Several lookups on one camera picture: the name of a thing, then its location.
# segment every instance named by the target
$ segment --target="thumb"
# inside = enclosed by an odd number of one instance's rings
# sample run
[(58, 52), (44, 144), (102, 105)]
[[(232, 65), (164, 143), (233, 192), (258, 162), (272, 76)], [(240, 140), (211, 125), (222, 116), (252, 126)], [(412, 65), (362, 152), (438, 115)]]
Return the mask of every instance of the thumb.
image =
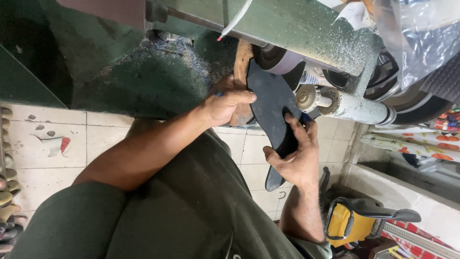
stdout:
[(263, 151), (265, 153), (265, 160), (267, 163), (269, 163), (271, 166), (273, 166), (275, 169), (277, 169), (279, 163), (281, 162), (281, 157), (278, 155), (278, 153), (269, 146), (265, 146), (263, 148)]
[(226, 99), (230, 104), (253, 103), (256, 101), (257, 96), (249, 91), (231, 91), (226, 93)]

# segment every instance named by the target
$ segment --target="white cable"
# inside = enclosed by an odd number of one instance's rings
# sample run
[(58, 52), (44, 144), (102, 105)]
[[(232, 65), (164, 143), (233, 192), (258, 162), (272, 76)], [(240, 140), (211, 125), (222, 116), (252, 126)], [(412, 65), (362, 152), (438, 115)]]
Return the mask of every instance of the white cable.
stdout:
[(241, 7), (241, 9), (238, 11), (235, 18), (233, 18), (233, 20), (229, 23), (229, 25), (224, 28), (224, 30), (222, 31), (222, 34), (217, 39), (217, 41), (220, 41), (222, 37), (227, 35), (227, 33), (229, 33), (233, 29), (233, 27), (241, 20), (241, 18), (243, 18), (244, 14), (246, 13), (249, 6), (251, 5), (252, 1), (253, 0), (246, 0), (246, 3), (244, 3), (243, 7)]

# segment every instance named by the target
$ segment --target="hand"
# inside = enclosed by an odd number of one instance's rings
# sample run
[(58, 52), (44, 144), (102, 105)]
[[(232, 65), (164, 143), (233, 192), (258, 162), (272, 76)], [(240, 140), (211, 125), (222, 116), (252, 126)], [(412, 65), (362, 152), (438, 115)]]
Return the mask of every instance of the hand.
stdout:
[(289, 113), (284, 115), (284, 119), (294, 131), (299, 147), (284, 159), (273, 148), (264, 147), (265, 159), (286, 181), (298, 188), (318, 188), (318, 125), (311, 121), (304, 127)]
[(233, 75), (227, 75), (213, 86), (211, 94), (201, 105), (202, 112), (210, 127), (223, 125), (230, 121), (239, 103), (253, 103), (257, 97), (247, 90), (234, 90)]

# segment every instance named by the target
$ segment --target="plastic bag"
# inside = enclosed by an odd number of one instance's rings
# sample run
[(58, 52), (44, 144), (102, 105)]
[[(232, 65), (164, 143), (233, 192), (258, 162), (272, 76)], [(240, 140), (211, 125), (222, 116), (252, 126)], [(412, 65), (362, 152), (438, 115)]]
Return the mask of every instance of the plastic bag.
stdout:
[(403, 90), (460, 49), (460, 0), (374, 0), (377, 30)]

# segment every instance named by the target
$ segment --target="white tile floor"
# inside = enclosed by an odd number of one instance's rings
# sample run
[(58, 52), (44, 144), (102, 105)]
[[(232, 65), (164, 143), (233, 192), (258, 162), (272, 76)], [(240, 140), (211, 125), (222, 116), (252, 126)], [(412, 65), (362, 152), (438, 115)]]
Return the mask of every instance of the white tile floor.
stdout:
[[(13, 146), (11, 155), (22, 186), (22, 192), (14, 202), (28, 216), (32, 216), (53, 193), (69, 186), (99, 154), (122, 140), (133, 121), (130, 117), (102, 113), (3, 106), (13, 110), (9, 129)], [(320, 170), (329, 167), (332, 184), (338, 181), (354, 123), (327, 117), (316, 121)], [(254, 200), (273, 220), (279, 219), (292, 185), (285, 183), (273, 192), (265, 191), (269, 165), (262, 147), (270, 145), (268, 137), (263, 131), (224, 127), (214, 130), (230, 146), (232, 159), (240, 167)], [(50, 144), (40, 139), (57, 137), (69, 138), (70, 143), (63, 152), (49, 157)]]

